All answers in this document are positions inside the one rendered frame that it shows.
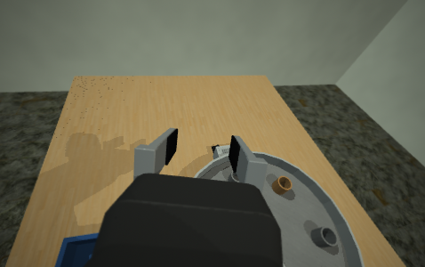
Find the grey round turntable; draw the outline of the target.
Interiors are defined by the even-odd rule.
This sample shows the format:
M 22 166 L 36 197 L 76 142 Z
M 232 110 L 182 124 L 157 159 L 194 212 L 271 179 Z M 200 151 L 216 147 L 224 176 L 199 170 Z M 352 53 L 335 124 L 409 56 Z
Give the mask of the grey round turntable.
M 229 148 L 230 145 L 212 146 L 213 160 L 194 178 L 227 182 L 233 171 Z M 252 153 L 268 162 L 262 196 L 281 230 L 284 267 L 365 267 L 348 221 L 326 191 L 290 162 L 265 152 Z M 283 195 L 272 190 L 272 183 L 280 176 L 292 182 L 291 189 Z M 336 233 L 337 246 L 314 244 L 310 234 L 323 226 Z

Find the blue square tray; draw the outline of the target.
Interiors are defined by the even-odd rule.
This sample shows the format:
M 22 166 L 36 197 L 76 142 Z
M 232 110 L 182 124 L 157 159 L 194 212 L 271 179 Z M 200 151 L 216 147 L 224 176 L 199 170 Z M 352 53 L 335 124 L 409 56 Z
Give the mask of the blue square tray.
M 55 267 L 83 267 L 92 257 L 98 234 L 64 238 Z

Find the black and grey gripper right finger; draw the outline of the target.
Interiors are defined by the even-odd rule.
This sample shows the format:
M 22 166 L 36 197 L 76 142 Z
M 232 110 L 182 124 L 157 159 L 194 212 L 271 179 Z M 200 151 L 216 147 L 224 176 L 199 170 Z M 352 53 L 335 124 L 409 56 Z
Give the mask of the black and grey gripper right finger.
M 268 162 L 255 157 L 240 136 L 231 136 L 229 161 L 239 182 L 254 185 L 262 194 Z

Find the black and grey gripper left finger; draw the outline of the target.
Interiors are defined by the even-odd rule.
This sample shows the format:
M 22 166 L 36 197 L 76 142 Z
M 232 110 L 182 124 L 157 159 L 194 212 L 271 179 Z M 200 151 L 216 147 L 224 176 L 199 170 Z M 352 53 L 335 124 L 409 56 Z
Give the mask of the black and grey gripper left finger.
M 159 174 L 177 149 L 178 128 L 169 128 L 149 145 L 134 149 L 133 180 L 141 174 Z

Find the bronze bushing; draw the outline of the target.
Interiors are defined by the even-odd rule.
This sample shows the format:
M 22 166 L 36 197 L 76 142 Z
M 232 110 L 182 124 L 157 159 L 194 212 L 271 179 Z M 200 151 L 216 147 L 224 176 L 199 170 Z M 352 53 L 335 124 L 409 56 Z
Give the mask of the bronze bushing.
M 281 184 L 283 187 L 281 186 Z M 285 176 L 280 176 L 272 183 L 272 190 L 278 195 L 285 194 L 288 190 L 291 189 L 291 187 L 292 182 L 289 178 Z

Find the grey metal sleeve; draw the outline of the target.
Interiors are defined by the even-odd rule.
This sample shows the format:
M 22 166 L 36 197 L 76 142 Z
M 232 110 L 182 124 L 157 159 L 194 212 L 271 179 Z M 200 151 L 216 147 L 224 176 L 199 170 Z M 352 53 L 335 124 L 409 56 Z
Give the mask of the grey metal sleeve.
M 231 172 L 229 178 L 228 178 L 228 182 L 239 182 L 237 180 L 234 179 L 233 175 L 237 176 L 237 173 L 234 173 L 233 171 Z
M 327 226 L 312 230 L 310 236 L 318 247 L 334 247 L 338 243 L 336 233 Z

